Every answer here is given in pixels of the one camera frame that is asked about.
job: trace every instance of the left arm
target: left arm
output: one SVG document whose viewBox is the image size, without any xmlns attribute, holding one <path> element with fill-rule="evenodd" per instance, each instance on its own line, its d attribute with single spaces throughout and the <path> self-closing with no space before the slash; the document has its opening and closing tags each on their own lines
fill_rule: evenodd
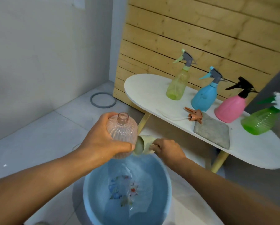
<svg viewBox="0 0 280 225">
<path fill-rule="evenodd" d="M 106 129 L 116 113 L 103 114 L 78 149 L 53 161 L 0 179 L 0 225 L 21 225 L 55 195 L 119 152 L 134 146 L 115 141 Z"/>
</svg>

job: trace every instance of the person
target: person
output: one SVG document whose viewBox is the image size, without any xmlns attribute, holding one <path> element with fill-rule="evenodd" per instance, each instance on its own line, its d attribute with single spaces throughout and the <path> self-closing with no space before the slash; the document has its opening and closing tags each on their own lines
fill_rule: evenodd
<svg viewBox="0 0 280 225">
<path fill-rule="evenodd" d="M 0 225 L 20 225 L 63 189 L 134 146 L 115 141 L 103 114 L 82 144 L 71 153 L 0 179 Z M 226 225 L 279 224 L 280 208 L 255 193 L 206 170 L 188 159 L 173 140 L 157 139 L 152 150 L 192 185 Z"/>
</svg>

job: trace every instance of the spray bottle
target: spray bottle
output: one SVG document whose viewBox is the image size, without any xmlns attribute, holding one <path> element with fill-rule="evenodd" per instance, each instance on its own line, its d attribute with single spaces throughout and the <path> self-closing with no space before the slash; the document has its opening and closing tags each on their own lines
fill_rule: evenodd
<svg viewBox="0 0 280 225">
<path fill-rule="evenodd" d="M 192 64 L 193 57 L 184 49 L 182 49 L 182 52 L 182 55 L 173 63 L 178 63 L 179 61 L 185 60 L 186 64 L 184 65 L 180 73 L 176 75 L 172 80 L 166 92 L 167 97 L 172 100 L 180 100 L 182 98 L 190 77 L 190 73 L 188 72 L 188 70 L 190 69 L 190 66 Z"/>
<path fill-rule="evenodd" d="M 212 103 L 215 101 L 217 97 L 217 85 L 220 81 L 224 81 L 223 76 L 220 72 L 218 72 L 213 66 L 210 67 L 210 72 L 201 77 L 200 79 L 204 79 L 207 77 L 214 78 L 213 82 L 211 82 L 208 86 L 200 89 L 194 98 L 191 100 L 191 105 L 195 110 L 207 111 Z"/>
<path fill-rule="evenodd" d="M 273 97 L 265 99 L 260 103 L 276 103 L 276 105 L 259 110 L 241 120 L 243 128 L 253 135 L 260 135 L 274 126 L 277 114 L 280 112 L 280 93 L 274 92 Z"/>
<path fill-rule="evenodd" d="M 214 113 L 216 117 L 226 123 L 231 123 L 232 121 L 239 118 L 245 107 L 245 98 L 247 98 L 250 92 L 256 92 L 251 83 L 249 83 L 242 76 L 239 78 L 239 82 L 234 86 L 226 88 L 226 90 L 231 90 L 234 88 L 242 88 L 243 91 L 238 95 L 233 96 L 225 100 L 218 108 L 215 109 Z"/>
</svg>

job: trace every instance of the yellow cup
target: yellow cup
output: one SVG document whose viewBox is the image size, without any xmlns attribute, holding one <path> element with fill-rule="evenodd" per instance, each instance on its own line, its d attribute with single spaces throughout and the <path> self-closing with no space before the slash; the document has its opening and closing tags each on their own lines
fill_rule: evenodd
<svg viewBox="0 0 280 225">
<path fill-rule="evenodd" d="M 149 147 L 153 144 L 155 139 L 156 138 L 153 136 L 139 135 L 135 145 L 134 154 L 146 155 L 154 153 L 154 151 L 149 150 Z"/>
</svg>

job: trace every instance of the blue spray bottle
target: blue spray bottle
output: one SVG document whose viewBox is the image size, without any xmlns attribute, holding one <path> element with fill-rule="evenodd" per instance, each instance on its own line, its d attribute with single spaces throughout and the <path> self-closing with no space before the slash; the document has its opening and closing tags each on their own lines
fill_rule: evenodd
<svg viewBox="0 0 280 225">
<path fill-rule="evenodd" d="M 224 81 L 223 76 L 213 66 L 210 67 L 210 72 L 200 79 L 207 77 L 214 78 L 214 80 L 208 86 L 200 89 L 191 100 L 191 105 L 195 110 L 200 109 L 201 111 L 207 111 L 217 97 L 218 83 Z"/>
</svg>

